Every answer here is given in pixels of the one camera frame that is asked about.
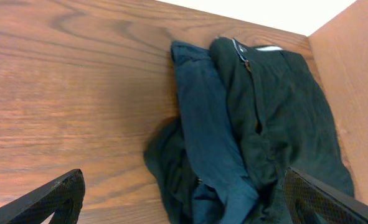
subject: dark green jacket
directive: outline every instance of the dark green jacket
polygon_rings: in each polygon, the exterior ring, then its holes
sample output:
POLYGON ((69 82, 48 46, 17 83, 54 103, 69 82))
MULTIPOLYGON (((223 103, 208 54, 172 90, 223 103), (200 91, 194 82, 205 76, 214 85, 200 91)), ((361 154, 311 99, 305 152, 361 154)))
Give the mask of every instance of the dark green jacket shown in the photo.
MULTIPOLYGON (((227 89, 234 137, 260 195, 245 223, 291 222, 282 189, 288 166, 354 196, 328 102, 304 58, 239 45, 251 72, 230 39, 215 40, 210 55, 227 89)), ((191 192, 197 184, 182 138, 177 120, 145 152, 172 223, 191 223, 191 192)))

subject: garment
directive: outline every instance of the garment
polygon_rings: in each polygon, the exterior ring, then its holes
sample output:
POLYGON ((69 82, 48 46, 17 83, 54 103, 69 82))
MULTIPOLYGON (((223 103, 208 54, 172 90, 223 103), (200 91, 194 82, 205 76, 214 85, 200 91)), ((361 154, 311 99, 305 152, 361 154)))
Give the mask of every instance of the garment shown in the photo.
MULTIPOLYGON (((227 91, 234 139, 260 195, 244 223, 291 223, 282 189, 289 166, 354 196, 328 102, 301 55, 262 52, 226 38, 214 40, 209 53, 227 91)), ((149 145, 145 161, 170 221, 192 223, 188 203, 197 193, 197 176, 186 157, 181 123, 173 125, 149 145)))
MULTIPOLYGON (((226 91, 209 56, 209 51, 173 42, 171 55, 177 82, 177 95, 189 163, 202 179, 198 188, 215 189, 224 204, 219 223, 242 223, 258 199, 232 136, 226 91)), ((194 223, 215 223, 214 200, 193 201, 194 223)))

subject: wooden surface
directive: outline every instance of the wooden surface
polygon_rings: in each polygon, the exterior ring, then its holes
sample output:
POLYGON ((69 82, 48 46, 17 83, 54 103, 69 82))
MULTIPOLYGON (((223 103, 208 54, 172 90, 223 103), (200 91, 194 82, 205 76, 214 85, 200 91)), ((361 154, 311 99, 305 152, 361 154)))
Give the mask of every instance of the wooden surface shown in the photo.
POLYGON ((167 222, 143 151, 178 113, 169 45, 217 35, 299 52, 316 75, 289 32, 155 1, 0 0, 0 206, 80 168, 79 223, 167 222))
POLYGON ((368 0, 358 0, 309 38, 356 183, 368 205, 368 0))

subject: wooden table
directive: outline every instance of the wooden table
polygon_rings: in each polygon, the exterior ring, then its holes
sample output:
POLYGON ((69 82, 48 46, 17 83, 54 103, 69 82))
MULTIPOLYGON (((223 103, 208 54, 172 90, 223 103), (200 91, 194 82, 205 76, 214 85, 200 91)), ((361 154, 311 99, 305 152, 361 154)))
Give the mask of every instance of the wooden table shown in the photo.
POLYGON ((169 46, 214 37, 299 52, 308 39, 145 0, 0 0, 0 206, 80 168, 79 223, 166 223, 143 161, 177 116, 169 46))

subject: dark blue fabric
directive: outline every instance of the dark blue fabric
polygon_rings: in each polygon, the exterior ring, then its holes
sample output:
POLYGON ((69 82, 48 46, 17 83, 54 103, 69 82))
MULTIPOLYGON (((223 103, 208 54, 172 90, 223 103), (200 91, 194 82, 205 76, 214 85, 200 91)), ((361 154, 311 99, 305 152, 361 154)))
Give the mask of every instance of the dark blue fabric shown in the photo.
POLYGON ((225 87, 208 50, 173 42, 171 55, 187 156, 202 179, 192 201, 194 223, 215 223, 217 210, 224 210, 219 223, 242 223, 258 193, 232 135, 225 87))

